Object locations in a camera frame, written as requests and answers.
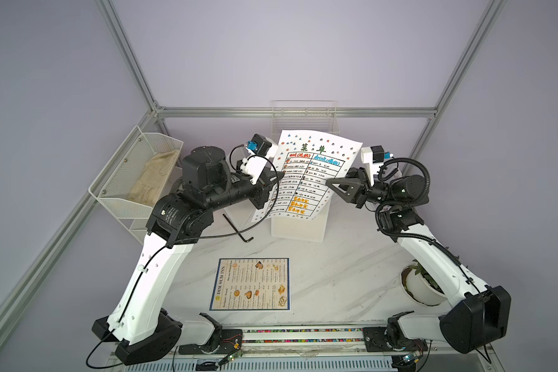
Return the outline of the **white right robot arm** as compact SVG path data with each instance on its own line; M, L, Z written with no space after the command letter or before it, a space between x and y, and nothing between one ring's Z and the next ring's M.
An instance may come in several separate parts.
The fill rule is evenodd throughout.
M357 208L376 204L378 232L414 257L451 307L436 315L410 311L390 317L384 333L386 347L403 350L417 340L440 341L459 353L475 351L490 361L488 345L506 335L512 298L502 286L488 285L462 264L416 212L416 206L429 201L428 169L417 160L398 157L381 162L374 175L352 168L344 178L330 178L325 184Z

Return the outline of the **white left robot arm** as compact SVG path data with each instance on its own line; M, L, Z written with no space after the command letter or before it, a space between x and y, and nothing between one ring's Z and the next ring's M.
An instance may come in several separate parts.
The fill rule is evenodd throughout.
M253 139L245 148L248 156L235 170L218 147L192 150L183 160L180 184L153 207L124 294L113 312L91 328L100 343L116 343L123 366L159 361L176 347L214 353L221 346L223 327L211 316L201 312L194 319L174 319L162 305L180 266L206 239L215 211L245 200L263 209L285 175L272 162L277 144Z

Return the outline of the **large white board front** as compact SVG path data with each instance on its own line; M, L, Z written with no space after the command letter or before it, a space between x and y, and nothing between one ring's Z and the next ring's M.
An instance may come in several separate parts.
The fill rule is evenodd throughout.
M274 238L322 243L325 238L329 217L331 197L328 198L314 219L290 219L274 217L271 219L271 236Z

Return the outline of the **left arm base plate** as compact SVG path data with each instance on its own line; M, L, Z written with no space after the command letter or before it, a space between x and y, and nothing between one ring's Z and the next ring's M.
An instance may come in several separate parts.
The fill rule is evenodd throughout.
M181 336L172 351L180 355L220 354L232 350L234 343L241 342L243 330L224 328L207 313L180 319Z

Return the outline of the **dotted table price menu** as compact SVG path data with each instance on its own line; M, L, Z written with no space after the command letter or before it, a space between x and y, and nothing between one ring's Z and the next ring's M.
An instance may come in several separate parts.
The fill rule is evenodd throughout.
M311 221L328 206L333 192L326 181L343 178L356 160L361 142L312 130L284 130L273 157L285 176L252 221L265 216Z

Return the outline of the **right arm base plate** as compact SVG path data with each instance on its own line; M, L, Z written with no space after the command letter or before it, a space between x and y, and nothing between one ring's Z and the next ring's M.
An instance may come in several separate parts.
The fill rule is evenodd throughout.
M366 326L362 328L367 352L419 351L423 353L427 351L428 345L424 340L407 338L398 325L398 320L408 314L411 314L411 312L400 312L389 317L386 326Z

